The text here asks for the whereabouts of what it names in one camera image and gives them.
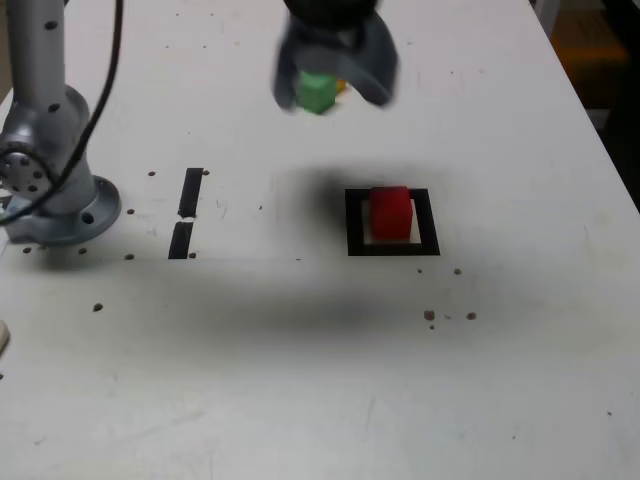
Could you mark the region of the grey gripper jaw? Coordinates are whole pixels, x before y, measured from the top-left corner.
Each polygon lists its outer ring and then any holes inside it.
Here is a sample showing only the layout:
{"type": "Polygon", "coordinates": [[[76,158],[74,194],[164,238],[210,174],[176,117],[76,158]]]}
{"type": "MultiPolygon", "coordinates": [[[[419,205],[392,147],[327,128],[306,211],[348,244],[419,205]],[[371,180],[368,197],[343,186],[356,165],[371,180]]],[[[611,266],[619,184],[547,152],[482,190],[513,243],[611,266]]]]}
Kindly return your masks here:
{"type": "Polygon", "coordinates": [[[338,30],[302,21],[297,28],[301,42],[299,69],[342,79],[370,104],[391,103],[399,60],[391,33],[381,18],[367,17],[338,30]]]}
{"type": "Polygon", "coordinates": [[[279,44],[272,87],[274,100],[283,111],[292,111],[295,107],[300,73],[318,68],[318,45],[313,42],[312,33],[302,20],[288,20],[279,44]]]}

